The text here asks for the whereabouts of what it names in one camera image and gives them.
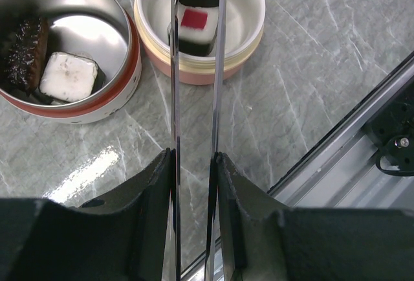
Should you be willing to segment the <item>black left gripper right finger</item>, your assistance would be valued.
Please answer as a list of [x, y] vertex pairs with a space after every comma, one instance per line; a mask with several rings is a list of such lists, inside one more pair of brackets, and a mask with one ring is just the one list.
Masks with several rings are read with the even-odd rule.
[[291, 208], [216, 157], [225, 280], [412, 280], [413, 212]]

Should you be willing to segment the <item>black spiky sea cucumber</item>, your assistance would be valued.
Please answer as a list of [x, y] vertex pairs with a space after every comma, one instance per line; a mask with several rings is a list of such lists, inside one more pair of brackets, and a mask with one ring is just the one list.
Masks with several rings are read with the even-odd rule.
[[42, 16], [26, 16], [12, 29], [11, 44], [1, 60], [1, 81], [30, 95], [39, 86], [45, 66], [49, 22]]

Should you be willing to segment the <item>pale sushi roll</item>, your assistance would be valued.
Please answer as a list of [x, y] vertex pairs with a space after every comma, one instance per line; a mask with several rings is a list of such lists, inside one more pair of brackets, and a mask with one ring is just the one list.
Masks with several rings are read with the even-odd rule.
[[94, 60], [54, 52], [48, 59], [38, 89], [53, 99], [73, 103], [99, 91], [105, 79], [104, 72]]

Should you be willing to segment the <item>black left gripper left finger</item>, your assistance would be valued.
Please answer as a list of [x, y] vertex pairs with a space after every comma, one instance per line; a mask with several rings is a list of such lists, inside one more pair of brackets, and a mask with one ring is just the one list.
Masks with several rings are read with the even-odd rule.
[[171, 152], [80, 207], [1, 200], [2, 280], [160, 280]]

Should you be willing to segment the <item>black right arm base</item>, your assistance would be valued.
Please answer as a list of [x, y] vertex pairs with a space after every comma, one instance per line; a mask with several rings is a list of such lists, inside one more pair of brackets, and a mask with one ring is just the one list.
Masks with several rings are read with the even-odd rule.
[[405, 84], [363, 126], [377, 147], [376, 167], [384, 174], [413, 176], [413, 83]]

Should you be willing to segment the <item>metal serving tongs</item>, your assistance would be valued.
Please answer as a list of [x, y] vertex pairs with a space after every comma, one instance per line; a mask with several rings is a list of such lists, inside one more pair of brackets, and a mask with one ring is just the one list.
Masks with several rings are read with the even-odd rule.
[[[174, 266], [171, 268], [174, 280], [180, 280], [181, 237], [180, 237], [180, 100], [179, 100], [179, 0], [170, 0], [170, 77], [171, 77], [171, 135], [172, 155], [174, 158], [174, 197], [173, 204], [173, 234], [175, 246]], [[219, 0], [218, 39], [215, 55], [213, 116], [212, 116], [212, 148], [210, 156], [210, 174], [208, 190], [208, 221], [206, 251], [204, 260], [204, 279], [213, 280], [215, 272], [216, 245], [216, 207], [217, 207], [217, 157], [219, 145], [219, 120], [221, 109], [221, 91], [224, 78], [224, 59], [226, 41], [226, 0]]]

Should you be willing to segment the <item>red sushi roll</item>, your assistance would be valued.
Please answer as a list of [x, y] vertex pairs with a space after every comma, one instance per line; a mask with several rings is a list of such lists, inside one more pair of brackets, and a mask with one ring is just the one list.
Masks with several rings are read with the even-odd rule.
[[209, 56], [215, 45], [218, 7], [178, 7], [179, 51], [197, 57]]

